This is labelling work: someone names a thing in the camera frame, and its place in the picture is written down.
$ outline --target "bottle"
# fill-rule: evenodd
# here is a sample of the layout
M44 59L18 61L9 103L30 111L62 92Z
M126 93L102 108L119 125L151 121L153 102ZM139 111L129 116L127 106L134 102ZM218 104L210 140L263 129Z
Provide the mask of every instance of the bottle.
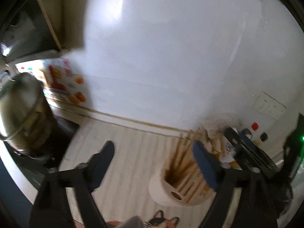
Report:
M268 139L268 135L264 132L264 133L262 133L262 134L260 135L260 137L259 137L258 139L255 139L255 140L253 141L253 143L254 143L256 146L260 147L260 146L262 145L262 143L263 143L264 141L266 141L267 139Z
M231 163L234 160L233 156L235 155L235 147L227 140L226 140L226 146L225 146L225 151L220 153L219 155L219 160L222 163Z
M249 129L250 132L251 132L251 137L253 137L254 133L259 129L259 125L254 122L252 125L251 125L251 128Z
M251 140L251 138L252 138L252 133L251 133L251 131L249 130L249 128L243 129L243 130L242 130L242 133L243 133L244 135L246 135L247 138L248 138L249 140Z

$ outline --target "black appliance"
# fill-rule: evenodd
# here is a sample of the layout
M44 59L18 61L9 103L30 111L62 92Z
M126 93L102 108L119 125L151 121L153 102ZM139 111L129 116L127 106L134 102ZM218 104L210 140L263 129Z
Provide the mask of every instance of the black appliance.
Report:
M40 158L30 158L26 155L16 154L14 149L4 142L14 162L37 190L40 188L48 169L59 167L74 134L79 128L79 124L75 122L60 116L54 117L58 124L58 131L52 132L44 144L51 149L49 154Z
M286 138L281 169L255 146L245 134L227 128L224 136L235 147L234 159L242 170L221 164L200 141L193 144L193 156L215 199L200 228L220 228L226 219L234 188L242 188L231 227L278 227L277 218L291 205L291 181L304 158L304 116L299 114L296 129Z

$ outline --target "white container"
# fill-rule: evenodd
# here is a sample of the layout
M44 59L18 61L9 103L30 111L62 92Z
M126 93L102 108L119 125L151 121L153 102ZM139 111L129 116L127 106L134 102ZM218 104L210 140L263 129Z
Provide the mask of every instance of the white container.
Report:
M189 195L183 196L165 181L165 167L160 166L153 174L149 183L149 192L152 199L162 206L196 206L207 200L213 193L213 190L205 191L203 194L197 193L187 202Z
M224 137L224 140L226 142L226 147L225 147L225 152L222 152L219 156L219 160L222 163L231 163L234 160L234 155L235 155L235 147Z

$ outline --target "red bottle cap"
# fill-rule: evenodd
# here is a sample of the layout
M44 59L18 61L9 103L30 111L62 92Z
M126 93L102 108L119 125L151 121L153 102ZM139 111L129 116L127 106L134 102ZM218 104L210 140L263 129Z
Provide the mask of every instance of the red bottle cap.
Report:
M251 125L251 128L256 131L259 128L259 125L255 122Z

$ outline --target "cat whisker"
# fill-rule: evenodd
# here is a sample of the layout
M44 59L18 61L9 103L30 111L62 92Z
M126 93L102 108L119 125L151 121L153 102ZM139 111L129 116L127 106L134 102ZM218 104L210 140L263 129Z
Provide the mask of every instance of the cat whisker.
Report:
M146 221L145 221L145 226L147 226L147 227L154 227L152 224L150 224L149 222L146 222Z

